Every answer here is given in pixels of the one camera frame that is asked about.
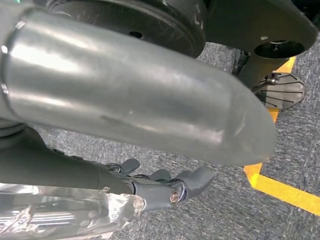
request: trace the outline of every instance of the aluminum foil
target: aluminum foil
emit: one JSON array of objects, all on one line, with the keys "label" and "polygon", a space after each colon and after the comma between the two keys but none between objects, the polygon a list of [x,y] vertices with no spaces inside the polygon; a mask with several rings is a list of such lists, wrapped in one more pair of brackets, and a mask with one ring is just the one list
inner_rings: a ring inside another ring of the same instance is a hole
[{"label": "aluminum foil", "polygon": [[108,191],[0,183],[0,240],[108,239],[144,207]]}]

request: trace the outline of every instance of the metal pipe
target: metal pipe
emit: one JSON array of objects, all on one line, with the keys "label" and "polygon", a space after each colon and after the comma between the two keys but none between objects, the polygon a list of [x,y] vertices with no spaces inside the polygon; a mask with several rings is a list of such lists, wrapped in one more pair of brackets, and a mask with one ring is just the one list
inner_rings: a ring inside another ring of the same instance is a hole
[{"label": "metal pipe", "polygon": [[4,94],[22,122],[214,164],[259,163],[275,146],[249,89],[182,54],[38,10],[2,48]]}]

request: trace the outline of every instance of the gray carpet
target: gray carpet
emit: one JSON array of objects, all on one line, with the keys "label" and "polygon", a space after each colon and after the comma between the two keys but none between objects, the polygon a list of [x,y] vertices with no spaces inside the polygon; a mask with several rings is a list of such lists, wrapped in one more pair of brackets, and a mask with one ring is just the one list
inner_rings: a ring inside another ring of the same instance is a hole
[{"label": "gray carpet", "polygon": [[[199,58],[229,71],[232,51],[208,44]],[[262,174],[320,196],[320,39],[297,58],[294,73],[305,99],[279,114],[276,155]],[[140,161],[140,173],[177,174],[207,163],[106,139],[38,127],[47,144],[102,163]],[[252,189],[242,167],[211,165],[215,178],[201,196],[176,209],[142,214],[113,240],[317,240],[320,217]]]}]

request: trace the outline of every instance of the yellow floor line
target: yellow floor line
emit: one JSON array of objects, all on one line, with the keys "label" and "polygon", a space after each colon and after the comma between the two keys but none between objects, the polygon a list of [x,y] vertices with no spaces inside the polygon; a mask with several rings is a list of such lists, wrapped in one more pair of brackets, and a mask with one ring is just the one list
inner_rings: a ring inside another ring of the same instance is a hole
[{"label": "yellow floor line", "polygon": [[[276,72],[291,73],[295,60],[295,57],[291,57]],[[269,109],[269,112],[275,123],[279,111]],[[243,170],[254,189],[320,216],[320,197],[261,175],[260,173],[262,166],[262,163],[248,165]]]}]

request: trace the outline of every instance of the bolt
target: bolt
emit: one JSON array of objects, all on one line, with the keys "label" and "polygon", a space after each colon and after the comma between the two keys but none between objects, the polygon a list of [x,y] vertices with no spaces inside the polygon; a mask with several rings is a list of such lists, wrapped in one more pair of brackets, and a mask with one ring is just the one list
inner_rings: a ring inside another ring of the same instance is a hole
[{"label": "bolt", "polygon": [[279,50],[278,45],[275,45],[273,48],[273,52],[278,52]]},{"label": "bolt", "polygon": [[177,191],[173,191],[171,192],[171,196],[170,196],[170,202],[171,204],[177,204],[179,202],[179,193],[177,193]]}]

